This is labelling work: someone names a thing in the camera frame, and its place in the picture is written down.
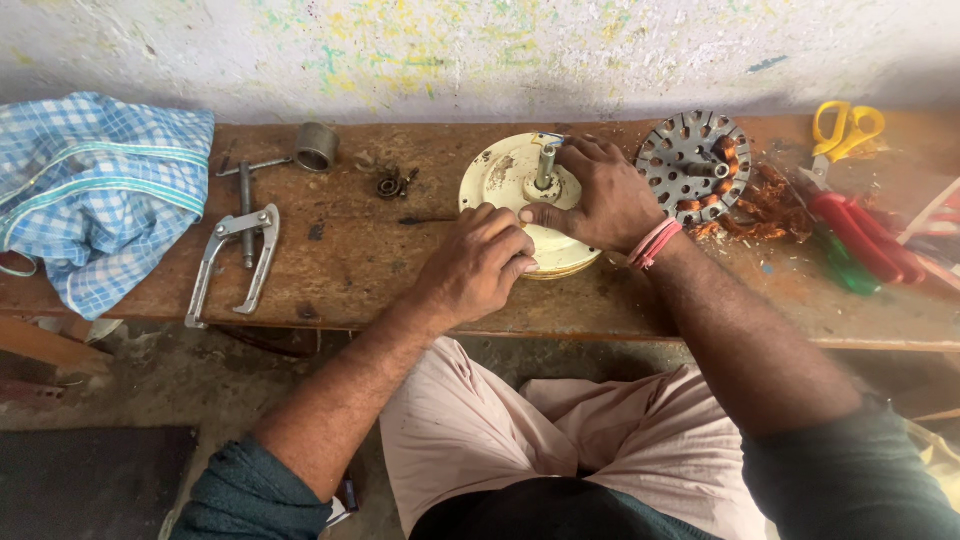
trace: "yellow scissors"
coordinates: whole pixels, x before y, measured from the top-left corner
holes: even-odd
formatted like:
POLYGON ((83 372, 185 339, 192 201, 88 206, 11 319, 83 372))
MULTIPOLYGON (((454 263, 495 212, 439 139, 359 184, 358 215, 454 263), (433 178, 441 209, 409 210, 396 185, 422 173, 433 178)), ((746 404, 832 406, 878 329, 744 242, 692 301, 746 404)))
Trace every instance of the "yellow scissors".
POLYGON ((873 107, 851 107, 849 101, 827 101, 817 109, 813 117, 813 138, 817 141, 817 145, 813 148, 813 170, 801 168, 801 171, 817 187, 829 189, 827 171, 830 164, 845 158, 848 152, 858 144, 880 135, 884 127, 886 127, 886 120, 883 114, 873 107), (837 109, 837 121, 833 127, 833 135, 826 138, 820 128, 820 115, 830 109, 837 109), (864 132, 860 127, 860 121, 864 118, 873 120, 874 125, 869 132, 864 132), (844 138, 848 121, 851 124, 850 133, 847 138, 844 138))

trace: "green handle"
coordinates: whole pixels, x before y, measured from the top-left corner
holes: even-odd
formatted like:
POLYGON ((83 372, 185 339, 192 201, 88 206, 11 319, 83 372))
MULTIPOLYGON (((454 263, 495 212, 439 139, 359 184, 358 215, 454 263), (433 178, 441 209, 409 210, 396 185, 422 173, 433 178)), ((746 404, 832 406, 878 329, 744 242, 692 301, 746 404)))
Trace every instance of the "green handle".
POLYGON ((834 281, 860 296, 870 296, 880 289, 880 282, 860 261, 847 253, 847 248, 827 223, 818 222, 813 228, 813 237, 827 253, 834 281))

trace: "shirt sleeve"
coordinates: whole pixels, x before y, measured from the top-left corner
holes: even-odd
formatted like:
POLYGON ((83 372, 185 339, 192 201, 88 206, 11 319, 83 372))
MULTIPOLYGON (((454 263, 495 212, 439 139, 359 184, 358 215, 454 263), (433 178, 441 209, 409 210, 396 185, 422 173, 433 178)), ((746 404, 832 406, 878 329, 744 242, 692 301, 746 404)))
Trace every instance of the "shirt sleeve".
POLYGON ((252 437, 211 456, 190 498, 171 540, 316 540, 332 514, 252 437))
POLYGON ((888 405, 870 401, 816 428, 744 435, 743 452, 747 487, 783 540, 960 538, 960 514, 888 405))

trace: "black mat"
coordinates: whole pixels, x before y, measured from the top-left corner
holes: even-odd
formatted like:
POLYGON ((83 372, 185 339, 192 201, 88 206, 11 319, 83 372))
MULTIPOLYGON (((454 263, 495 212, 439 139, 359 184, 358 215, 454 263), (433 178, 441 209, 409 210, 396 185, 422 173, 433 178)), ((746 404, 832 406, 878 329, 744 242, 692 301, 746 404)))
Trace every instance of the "black mat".
POLYGON ((156 540, 192 428, 0 432, 0 540, 156 540))

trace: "metal cylinder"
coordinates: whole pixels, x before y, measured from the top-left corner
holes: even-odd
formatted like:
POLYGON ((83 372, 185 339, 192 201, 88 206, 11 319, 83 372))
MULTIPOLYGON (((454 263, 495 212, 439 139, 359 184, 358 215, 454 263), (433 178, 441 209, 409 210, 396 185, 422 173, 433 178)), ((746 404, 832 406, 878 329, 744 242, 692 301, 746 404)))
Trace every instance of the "metal cylinder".
POLYGON ((339 146, 340 137, 333 130, 317 122, 307 122, 297 133, 294 161, 312 173, 325 173, 333 168, 339 146))
POLYGON ((726 163, 691 163, 684 172, 687 176, 727 178, 730 168, 726 163))
POLYGON ((540 164, 537 166, 537 180, 534 185, 540 191, 546 191, 553 183, 553 161, 557 158, 557 147, 550 144, 540 148, 540 164))
MULTIPOLYGON (((240 161, 240 215, 252 211, 250 188, 250 162, 240 161)), ((247 229, 240 235, 243 243, 243 265, 253 268, 253 229, 247 229)))

